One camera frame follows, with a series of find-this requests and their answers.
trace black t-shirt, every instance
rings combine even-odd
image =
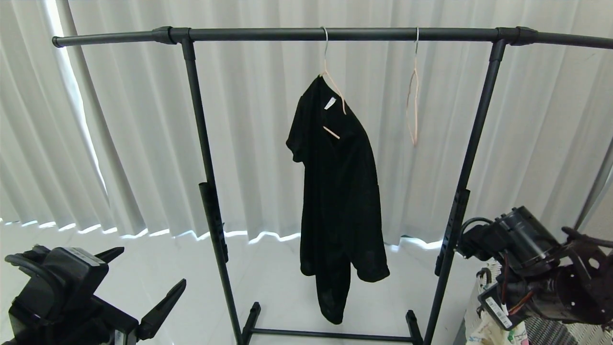
[[[294,161],[305,166],[300,270],[334,274],[332,257],[344,255],[361,280],[376,282],[389,270],[375,158],[366,131],[346,103],[345,109],[347,114],[323,77],[315,78],[300,98],[287,139]]]

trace clothes rack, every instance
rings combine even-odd
[[[415,41],[417,28],[329,28],[328,40],[330,41]],[[431,345],[436,327],[436,321],[441,310],[447,280],[451,272],[454,258],[454,250],[460,234],[466,205],[470,191],[466,189],[468,178],[477,152],[477,146],[483,130],[487,109],[492,99],[492,93],[498,75],[498,69],[507,45],[528,45],[534,43],[573,45],[579,47],[613,49],[613,39],[604,37],[578,36],[571,34],[540,33],[536,30],[516,28],[419,28],[420,41],[465,41],[465,42],[490,42],[492,49],[489,65],[481,98],[477,107],[473,129],[466,148],[466,154],[460,177],[458,180],[455,197],[449,214],[449,220],[444,232],[443,244],[438,258],[436,259],[435,274],[439,277],[436,286],[432,310],[422,339],[415,313],[409,310],[406,313],[410,336],[382,336],[365,334],[345,334],[316,331],[277,330],[257,328],[256,322],[261,311],[261,306],[255,302],[249,312],[245,326],[240,328],[238,314],[230,286],[226,263],[228,252],[223,232],[221,211],[219,210],[218,194],[213,174],[213,163],[208,142],[207,127],[205,124],[204,110],[200,85],[196,71],[195,41],[325,41],[326,35],[321,28],[240,28],[240,29],[192,29],[173,28],[163,26],[151,31],[131,33],[94,34],[72,37],[53,37],[52,43],[56,47],[71,45],[90,45],[106,43],[127,42],[158,42],[163,44],[181,44],[183,57],[185,58],[189,88],[196,116],[196,125],[200,138],[200,148],[204,160],[204,168],[207,181],[199,185],[200,194],[204,204],[207,223],[211,233],[211,241],[215,251],[215,257],[221,276],[226,303],[230,314],[230,321],[234,337],[238,345],[248,345],[254,334],[286,335],[286,336],[311,336],[320,338],[338,339],[364,339],[375,341],[390,341],[399,343],[413,343],[417,345]]]

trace clothes hanger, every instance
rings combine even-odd
[[[343,102],[343,113],[345,115],[347,115],[347,113],[345,112],[345,98],[343,97],[343,94],[341,93],[341,91],[338,89],[338,86],[334,82],[334,79],[332,78],[330,73],[328,73],[328,65],[327,65],[327,62],[326,62],[326,57],[327,57],[327,54],[328,54],[328,30],[326,30],[326,28],[323,27],[323,26],[321,28],[324,29],[324,32],[326,33],[326,48],[324,49],[324,72],[322,72],[319,76],[320,77],[324,77],[325,75],[328,75],[328,78],[330,78],[330,81],[332,82],[332,85],[334,86],[335,91],[338,93],[339,96],[341,96],[341,101]],[[337,139],[341,138],[336,133],[331,131],[328,127],[326,127],[326,126],[323,126],[323,127],[333,137],[335,137]]]
[[[409,81],[409,92],[406,95],[406,106],[405,106],[405,117],[406,117],[406,125],[409,127],[409,134],[411,135],[411,142],[413,143],[413,147],[417,145],[417,94],[419,93],[419,75],[417,74],[417,48],[419,47],[419,28],[417,28],[417,39],[415,41],[415,57],[413,59],[413,73],[411,74],[411,80]],[[413,77],[415,77],[415,102],[414,110],[415,110],[415,136],[413,136],[413,131],[411,130],[411,124],[409,120],[409,98],[411,96],[411,86],[413,84]]]

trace metal hanger hook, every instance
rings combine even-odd
[[[326,59],[327,55],[328,55],[328,30],[326,30],[325,27],[321,27],[324,32],[326,33],[326,48],[324,49],[324,60]]]
[[[419,27],[417,27],[417,39],[415,40],[415,55],[417,55],[418,47],[419,47]]]

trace white floor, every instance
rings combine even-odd
[[[115,246],[125,253],[111,269],[96,295],[136,319],[146,314],[168,289],[186,278],[187,289],[158,335],[145,344],[234,344],[210,239],[170,235],[121,239],[116,233],[96,230],[78,234],[74,229],[39,229],[37,225],[0,225],[0,255],[14,254],[41,244],[82,247],[96,254]],[[264,236],[248,244],[246,236],[227,239],[228,269],[241,324],[254,301],[262,305],[257,323],[262,328],[337,331],[408,336],[407,309],[417,315],[422,334],[428,322],[436,287],[433,273],[438,250],[424,250],[403,242],[388,247],[391,276],[374,284],[352,277],[342,325],[334,326],[319,313],[315,280],[299,270],[299,239],[279,242]],[[480,263],[457,257],[449,280],[433,344],[451,344],[463,317]],[[0,340],[12,337],[7,310],[27,276],[9,264],[0,264]],[[295,338],[255,335],[251,344],[375,344],[374,341]]]

